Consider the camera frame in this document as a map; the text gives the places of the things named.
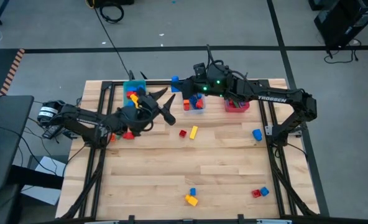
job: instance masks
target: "wooden tabletop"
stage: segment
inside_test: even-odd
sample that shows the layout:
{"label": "wooden tabletop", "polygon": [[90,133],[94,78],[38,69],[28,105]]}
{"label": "wooden tabletop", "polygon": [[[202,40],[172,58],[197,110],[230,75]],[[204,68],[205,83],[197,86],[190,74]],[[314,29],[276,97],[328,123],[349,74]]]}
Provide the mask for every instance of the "wooden tabletop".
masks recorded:
{"label": "wooden tabletop", "polygon": [[[287,87],[284,79],[269,82],[272,87]],[[86,82],[82,108],[97,110],[101,83]],[[163,87],[147,86],[147,91]],[[122,106],[122,94],[122,87],[117,87],[113,108]],[[171,95],[169,89],[159,104]],[[181,93],[176,93],[171,107],[177,121],[174,126],[158,116],[153,130],[141,137],[109,144],[97,220],[127,220],[129,215],[135,215],[136,220],[233,219],[237,214],[244,214],[245,218],[278,217],[266,143],[264,139],[257,142],[252,136],[252,130],[262,130],[258,102],[252,101],[245,113],[225,112],[222,98],[207,96],[205,102],[204,114],[187,115],[182,108]],[[274,103],[274,106],[279,123],[292,113],[289,105]],[[268,110],[267,117],[271,123]],[[195,140],[191,140],[189,133],[194,125],[199,128]],[[186,138],[179,137],[180,130],[187,131]],[[300,138],[289,137],[288,142],[303,148]],[[81,139],[75,140],[70,156],[82,146]],[[291,146],[284,150],[293,188],[318,213],[304,154]],[[67,212],[82,191],[89,151],[83,149],[69,163],[56,217]],[[199,200],[196,207],[185,200],[192,187],[196,188]],[[253,198],[251,191],[262,187],[270,190],[268,196]],[[281,189],[285,211],[289,213],[286,191],[282,186]],[[86,215],[90,215],[92,199],[93,191],[88,197]]]}

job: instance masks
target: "teal plastic bin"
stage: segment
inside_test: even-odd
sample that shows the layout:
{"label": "teal plastic bin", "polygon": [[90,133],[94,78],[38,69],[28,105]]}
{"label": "teal plastic bin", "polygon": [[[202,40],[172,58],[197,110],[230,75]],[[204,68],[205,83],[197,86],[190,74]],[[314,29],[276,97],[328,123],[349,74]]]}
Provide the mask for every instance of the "teal plastic bin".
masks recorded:
{"label": "teal plastic bin", "polygon": [[145,91],[147,91],[145,80],[133,80],[123,83],[123,106],[126,106],[130,101],[132,101],[130,99],[127,99],[126,93],[128,91],[137,91],[138,87],[140,86],[144,88]]}

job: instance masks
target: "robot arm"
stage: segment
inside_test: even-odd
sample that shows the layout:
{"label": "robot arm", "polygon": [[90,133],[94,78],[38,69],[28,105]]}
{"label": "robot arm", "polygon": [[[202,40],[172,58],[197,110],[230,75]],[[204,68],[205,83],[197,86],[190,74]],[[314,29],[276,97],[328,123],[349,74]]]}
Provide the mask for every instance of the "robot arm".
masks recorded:
{"label": "robot arm", "polygon": [[195,93],[203,93],[237,102],[262,100],[289,104],[294,112],[268,132],[278,146],[287,145],[289,133],[299,124],[316,118],[316,100],[303,89],[285,90],[263,86],[259,81],[248,80],[241,73],[231,70],[222,60],[214,61],[211,58],[211,61],[207,66],[204,63],[194,65],[195,75],[172,82],[172,86],[182,92],[185,100]]}
{"label": "robot arm", "polygon": [[153,120],[162,114],[169,125],[175,124],[176,120],[169,112],[175,95],[173,95],[162,108],[158,106],[157,100],[167,91],[167,88],[156,93],[145,94],[143,89],[137,91],[139,107],[124,106],[110,115],[99,114],[89,110],[83,110],[62,101],[49,101],[43,104],[37,117],[39,124],[43,127],[63,125],[64,128],[80,135],[84,142],[96,147],[107,145],[106,135],[114,133],[124,134],[129,128],[134,136],[140,136],[142,131],[150,131]]}

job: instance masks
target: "gray floor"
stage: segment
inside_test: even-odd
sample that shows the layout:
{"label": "gray floor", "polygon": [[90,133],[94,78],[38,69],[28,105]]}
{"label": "gray floor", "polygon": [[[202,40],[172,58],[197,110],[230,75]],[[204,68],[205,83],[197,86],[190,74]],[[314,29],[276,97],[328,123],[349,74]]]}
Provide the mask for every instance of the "gray floor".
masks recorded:
{"label": "gray floor", "polygon": [[[306,0],[273,0],[285,45],[321,45]],[[125,6],[119,24],[106,24],[117,47],[189,45],[277,45],[266,0],[138,0]],[[95,13],[82,1],[11,0],[2,15],[0,48],[110,47]],[[368,45],[368,27],[357,37]],[[368,51],[360,61],[328,65],[324,52],[288,52],[297,86],[318,100],[318,118],[309,123],[311,140],[331,216],[368,218]],[[149,78],[187,77],[206,52],[122,53],[127,67]],[[280,52],[217,51],[215,59],[254,78],[285,78]],[[335,59],[347,60],[349,52]],[[74,103],[86,80],[122,79],[126,74],[116,54],[25,54],[9,90],[10,95],[34,95],[38,101]],[[31,117],[40,105],[34,105]],[[29,127],[41,130],[29,123]],[[30,140],[36,155],[47,155],[40,140]],[[66,155],[70,141],[47,141],[53,155]],[[25,147],[24,160],[28,160]],[[15,162],[20,162],[19,155]],[[31,217],[52,218],[50,208],[25,209]]]}

